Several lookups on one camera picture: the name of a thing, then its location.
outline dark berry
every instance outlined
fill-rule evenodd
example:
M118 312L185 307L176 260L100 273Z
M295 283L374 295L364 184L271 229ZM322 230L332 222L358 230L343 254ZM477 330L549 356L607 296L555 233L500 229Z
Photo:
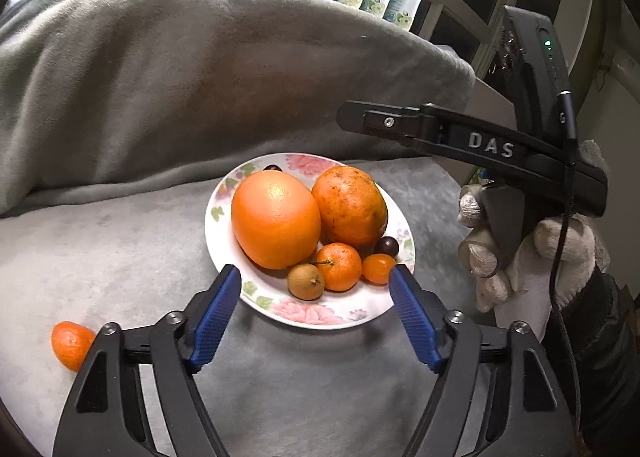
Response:
M394 258L398 256L399 251L400 246L394 237L382 237L373 248L374 253L384 253Z

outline white wall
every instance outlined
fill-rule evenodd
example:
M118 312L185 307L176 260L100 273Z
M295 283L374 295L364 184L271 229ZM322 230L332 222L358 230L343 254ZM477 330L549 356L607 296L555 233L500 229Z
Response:
M636 25L626 4L622 2L620 15L620 46L623 47L637 62L640 62L640 28Z
M640 103L611 74L598 75L578 114L581 139L594 139L609 164L607 210L595 223L611 255L608 273L640 293Z

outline floral pattern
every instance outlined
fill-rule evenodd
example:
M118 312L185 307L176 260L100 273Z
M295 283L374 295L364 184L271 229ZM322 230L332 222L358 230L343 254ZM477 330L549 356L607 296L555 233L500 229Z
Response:
M283 298L278 303L268 296L255 296L258 286L253 281L242 284L242 295L261 309L271 311L281 318L307 325L340 325L347 322L364 320L368 313L364 309L350 312L346 320L336 315L335 311L321 303L306 303L294 298Z
M336 316L333 309L319 303L301 303L291 298L283 298L271 305L271 312L281 318L309 325L338 325L344 319Z
M398 259L404 263L411 272L415 268L415 246L409 230L398 230L396 232L396 240L400 244L400 253Z
M338 166L339 163L330 159L323 159L315 155L290 154L287 155L287 167L299 171L306 176L320 175L323 171Z
M216 206L211 209L211 217L213 217L213 220L215 220L216 222L218 222L220 220L220 217L224 214L225 211L222 209L222 206Z
M218 188L218 192L216 193L216 199L219 202L228 202L231 200L234 192L236 191L236 187L241 182L242 179L246 179L256 170L255 163L249 161L248 163L243 164L239 167L232 175L228 175L225 180L220 184ZM211 215L214 220L217 222L220 220L220 216L216 218L214 215L214 209L211 210Z
M414 18L409 16L409 13L407 13L407 11L398 13L387 11L384 15L384 19L388 22L396 24L402 29L409 29L409 27L411 27L411 24L414 22Z
M363 9L375 16L382 16L385 13L386 5L380 0L365 0Z

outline black cable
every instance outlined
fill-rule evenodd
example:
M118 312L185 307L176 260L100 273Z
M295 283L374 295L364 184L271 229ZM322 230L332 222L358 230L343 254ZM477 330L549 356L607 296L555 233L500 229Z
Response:
M575 150L569 154L569 162L564 171L564 191L566 200L564 202L564 215L562 216L562 226L560 228L560 236L558 238L558 247L556 248L556 255L554 257L553 265L551 266L551 275L549 278L549 298L551 299L551 310L554 314L558 326L560 328L560 335L562 338L562 345L567 353L569 359L569 365L571 366L571 373L574 381L574 412L575 412L575 433L578 435L580 431L580 417L582 407L580 404L580 379L578 377L578 367L575 363L574 350L569 340L569 333L564 325L562 319L562 313L558 306L558 298L556 297L556 280L558 277L558 269L560 267L560 261L562 259L562 251L564 249L564 241L566 240L566 234L569 229L569 219L571 218L574 207L574 172L575 172L575 157L577 156L577 145Z

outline blue gripper pad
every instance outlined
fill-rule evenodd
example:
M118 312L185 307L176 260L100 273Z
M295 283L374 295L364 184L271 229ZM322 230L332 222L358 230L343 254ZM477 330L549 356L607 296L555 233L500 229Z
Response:
M408 278L414 280L407 268L404 266L393 268L389 279L389 293L416 357L436 372L442 362L437 348L436 329L420 305L412 287L417 292L423 291L415 280L414 285L411 286L407 281Z
M193 337L193 353L189 358L189 362L194 368L199 369L210 363L216 354L222 334L225 333L226 325L229 323L231 313L240 297L240 286L240 270L233 267L196 327Z

